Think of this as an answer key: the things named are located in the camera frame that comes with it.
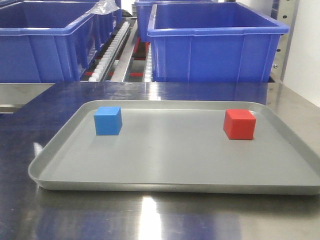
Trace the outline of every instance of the tray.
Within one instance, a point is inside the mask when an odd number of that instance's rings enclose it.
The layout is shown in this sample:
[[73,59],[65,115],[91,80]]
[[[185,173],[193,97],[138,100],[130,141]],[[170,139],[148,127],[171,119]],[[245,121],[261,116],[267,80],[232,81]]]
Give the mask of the tray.
[[[119,136],[96,136],[101,106],[121,107]],[[254,140],[227,138],[226,109],[256,116]],[[29,175],[48,190],[320,193],[320,157],[253,102],[91,101],[31,162]]]

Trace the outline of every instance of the metal table surface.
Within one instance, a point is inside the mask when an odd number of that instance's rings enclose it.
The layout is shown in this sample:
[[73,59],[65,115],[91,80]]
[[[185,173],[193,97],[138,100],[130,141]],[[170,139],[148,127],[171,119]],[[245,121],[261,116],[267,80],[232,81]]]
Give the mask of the metal table surface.
[[57,83],[0,118],[1,240],[320,239],[319,195],[37,187],[29,163],[83,103],[97,99],[265,103],[320,154],[320,108],[280,83]]

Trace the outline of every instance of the red cube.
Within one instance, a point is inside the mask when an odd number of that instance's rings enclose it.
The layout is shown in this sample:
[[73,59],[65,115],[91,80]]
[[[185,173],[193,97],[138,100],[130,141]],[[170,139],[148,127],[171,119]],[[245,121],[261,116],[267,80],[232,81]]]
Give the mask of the red cube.
[[256,126],[256,117],[249,110],[227,109],[223,130],[229,139],[252,140]]

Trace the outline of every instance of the plastic bin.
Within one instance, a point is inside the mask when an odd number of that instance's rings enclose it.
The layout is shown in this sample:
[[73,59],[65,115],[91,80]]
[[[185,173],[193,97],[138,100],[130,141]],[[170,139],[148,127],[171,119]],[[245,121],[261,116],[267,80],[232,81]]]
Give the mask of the plastic bin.
[[138,33],[141,42],[150,42],[147,36],[151,9],[154,4],[183,3],[183,2],[217,2],[218,0],[135,0],[138,21]]
[[[56,0],[41,0],[41,1],[54,2]],[[64,2],[90,2],[90,3],[99,2],[99,0],[63,0],[63,1]],[[106,15],[98,15],[100,40],[102,44],[105,44],[106,42],[109,41],[112,33],[115,30],[116,24],[114,24],[114,15],[116,15],[115,12],[112,12]]]
[[120,8],[113,13],[115,15],[116,25],[119,25],[122,22],[121,0],[115,0],[115,4]]
[[0,7],[0,82],[80,79],[98,50],[93,2],[24,1]]
[[158,82],[267,82],[285,24],[237,2],[155,4],[148,25]]

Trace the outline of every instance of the cube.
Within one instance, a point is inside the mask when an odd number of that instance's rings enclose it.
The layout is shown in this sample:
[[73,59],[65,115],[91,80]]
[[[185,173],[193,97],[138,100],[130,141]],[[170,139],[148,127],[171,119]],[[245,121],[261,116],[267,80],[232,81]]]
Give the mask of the cube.
[[223,130],[232,140],[252,140],[256,126],[256,117],[246,109],[227,109]]
[[102,106],[94,116],[96,135],[119,135],[122,127],[121,108],[119,106]]

